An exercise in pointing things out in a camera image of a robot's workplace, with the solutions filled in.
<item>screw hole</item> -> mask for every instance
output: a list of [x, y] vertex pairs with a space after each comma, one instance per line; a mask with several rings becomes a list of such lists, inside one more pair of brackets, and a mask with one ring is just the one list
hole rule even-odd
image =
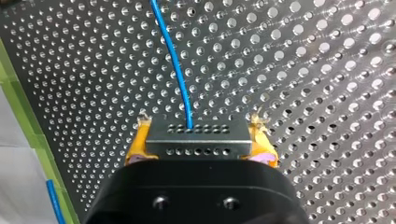
[[165, 196], [158, 196], [154, 199], [152, 206], [157, 210], [164, 210], [169, 205], [169, 201]]
[[229, 148], [225, 148], [225, 149], [223, 150], [223, 155], [224, 155], [224, 156], [228, 156], [228, 155], [230, 155], [230, 153], [231, 153], [231, 150], [230, 150]]
[[229, 197], [224, 199], [223, 205], [225, 209], [236, 210], [240, 207], [240, 202], [233, 197]]
[[205, 149], [204, 150], [204, 154], [207, 156], [207, 155], [210, 155], [210, 153], [212, 152], [212, 150], [210, 149], [210, 148], [207, 148], [207, 149]]

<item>perforated metal plate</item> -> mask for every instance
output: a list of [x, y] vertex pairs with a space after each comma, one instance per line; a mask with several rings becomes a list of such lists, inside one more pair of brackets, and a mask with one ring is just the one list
hole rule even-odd
[[[396, 3], [161, 1], [196, 119], [264, 106], [313, 223], [396, 223]], [[84, 218], [140, 110], [183, 119], [148, 1], [34, 1], [1, 36]]]

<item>blue cable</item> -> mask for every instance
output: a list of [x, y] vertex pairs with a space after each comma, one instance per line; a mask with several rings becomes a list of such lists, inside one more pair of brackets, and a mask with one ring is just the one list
hole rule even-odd
[[161, 33], [163, 34], [163, 38], [165, 39], [166, 47], [168, 47], [168, 51], [171, 54], [172, 58], [172, 65], [175, 68], [178, 87], [181, 91], [181, 98], [183, 99], [184, 103], [184, 111], [186, 113], [186, 121], [187, 121], [187, 128], [192, 129], [193, 121], [192, 121], [192, 113], [191, 113], [191, 105], [189, 94], [186, 90], [186, 84], [184, 83], [183, 72], [180, 69], [180, 64], [178, 61], [177, 53], [172, 43], [171, 36], [169, 35], [168, 31], [166, 30], [166, 24], [163, 21], [163, 16], [161, 15], [160, 8], [158, 7], [157, 0], [149, 0], [151, 3], [152, 11], [154, 12], [154, 16], [157, 19], [158, 25], [160, 26]]
[[55, 187], [52, 180], [47, 180], [47, 190], [49, 192], [49, 199], [52, 203], [53, 211], [59, 224], [66, 224], [64, 215], [62, 214], [61, 206], [59, 205], [58, 195], [56, 195]]

